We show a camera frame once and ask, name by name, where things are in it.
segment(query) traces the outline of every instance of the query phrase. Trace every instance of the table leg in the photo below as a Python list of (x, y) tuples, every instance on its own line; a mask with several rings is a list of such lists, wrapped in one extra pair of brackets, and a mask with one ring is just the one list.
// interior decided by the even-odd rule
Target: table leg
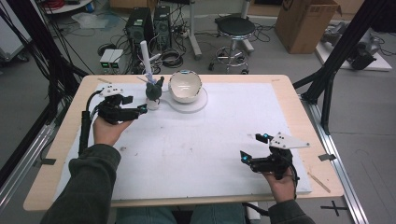
[(199, 48), (197, 39), (195, 38), (194, 34), (194, 16), (195, 16), (195, 0), (190, 0), (190, 30), (188, 30), (187, 34), (189, 35), (189, 40), (192, 45), (192, 49), (194, 50), (195, 60), (200, 60), (202, 58), (202, 52)]
[[(244, 5), (242, 5), (241, 17), (244, 19), (248, 16), (248, 8), (250, 7), (250, 1), (251, 0), (244, 0)], [(248, 53), (251, 53), (254, 51), (254, 48), (251, 46), (250, 42), (248, 42), (247, 39), (243, 40), (243, 43), (244, 43)]]

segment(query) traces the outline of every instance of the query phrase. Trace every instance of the black metal pole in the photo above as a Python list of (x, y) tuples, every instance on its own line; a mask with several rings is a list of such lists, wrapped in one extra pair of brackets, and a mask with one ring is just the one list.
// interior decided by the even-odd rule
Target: black metal pole
[(303, 100), (310, 104), (316, 104), (319, 96), (325, 91), (320, 122), (326, 134), (330, 134), (328, 125), (335, 75), (387, 2), (388, 0), (365, 0), (323, 66), (313, 75), (293, 84), (297, 89), (312, 82), (308, 91), (302, 94)]

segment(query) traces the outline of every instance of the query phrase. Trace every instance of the floor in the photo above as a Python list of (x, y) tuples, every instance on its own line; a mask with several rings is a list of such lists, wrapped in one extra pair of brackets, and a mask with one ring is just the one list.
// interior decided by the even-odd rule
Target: floor
[[(100, 18), (108, 19), (105, 29), (79, 29), (70, 16), (64, 13), (54, 18), (66, 30), (65, 37), (95, 74), (102, 74), (97, 54), (99, 46), (117, 41), (122, 35), (125, 21), (106, 11), (96, 10)], [(215, 66), (214, 71), (207, 67), (216, 49), (228, 45), (224, 37), (215, 37), (217, 15), (200, 17), (196, 20), (197, 40), (203, 52), (203, 58), (195, 61), (188, 40), (184, 40), (187, 49), (181, 67), (162, 67), (161, 74), (172, 74), (176, 70), (190, 69), (200, 75), (224, 74), (222, 66)], [(271, 26), (276, 18), (251, 17), (260, 25)], [(279, 42), (274, 29), (262, 31), (260, 40), (252, 42), (255, 51), (249, 56), (250, 74), (284, 74), (292, 82), (307, 77), (321, 67), (315, 53), (288, 54)], [(376, 34), (385, 40), (383, 49), (396, 50), (396, 37), (391, 34)], [(396, 67), (395, 56), (383, 56), (393, 67)], [(74, 64), (84, 70), (85, 65), (72, 54)], [(239, 74), (240, 68), (230, 71)], [(367, 219), (371, 223), (388, 224), (396, 222), (396, 72), (353, 71), (340, 69), (334, 81), (332, 109), (330, 114), (330, 131), (341, 160), (346, 167)], [(14, 61), (0, 68), (0, 166), (3, 166), (12, 151), (18, 146), (24, 135), (35, 122), (38, 115), (48, 103), (46, 92), (48, 81), (42, 77), (35, 62)], [(308, 86), (301, 87), (303, 93)], [(0, 214), (0, 223), (38, 223), (43, 213), (27, 212), (22, 208), (38, 167), (33, 166), (17, 188), (7, 207)], [(344, 198), (297, 200), (305, 212), (317, 223), (353, 223), (345, 208)], [(267, 209), (274, 202), (259, 203)], [(114, 223), (114, 210), (109, 223)], [(269, 223), (262, 217), (260, 223)]]

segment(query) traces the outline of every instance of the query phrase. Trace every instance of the sleeve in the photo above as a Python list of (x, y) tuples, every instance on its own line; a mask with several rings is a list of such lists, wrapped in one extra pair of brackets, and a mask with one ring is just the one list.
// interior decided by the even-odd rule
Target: sleeve
[(86, 148), (69, 162), (71, 177), (41, 223), (107, 223), (120, 153), (107, 145)]
[(294, 200), (277, 203), (270, 207), (269, 215), (272, 224), (312, 224), (315, 223), (307, 216)]

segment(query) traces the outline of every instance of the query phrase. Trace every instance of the black tape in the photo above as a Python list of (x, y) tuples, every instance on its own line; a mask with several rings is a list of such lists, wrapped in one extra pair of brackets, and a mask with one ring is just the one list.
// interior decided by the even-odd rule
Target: black tape
[(334, 201), (332, 201), (332, 206), (321, 206), (320, 207), (321, 209), (332, 209), (332, 210), (334, 210), (334, 212), (335, 212), (335, 214), (339, 217), (340, 216), (340, 213), (338, 212), (338, 210), (345, 210), (345, 211), (347, 211), (349, 208), (347, 208), (347, 207), (338, 207), (338, 206), (335, 206), (335, 202)]
[(56, 162), (55, 159), (43, 159), (43, 160), (41, 161), (41, 164), (44, 164), (44, 165), (53, 165), (53, 164), (55, 164), (55, 162)]
[(318, 157), (319, 157), (319, 159), (320, 159), (321, 161), (326, 161), (326, 160), (332, 161), (332, 160), (337, 159), (333, 154), (331, 154), (331, 155), (329, 155), (329, 154), (323, 154), (323, 155), (318, 156)]

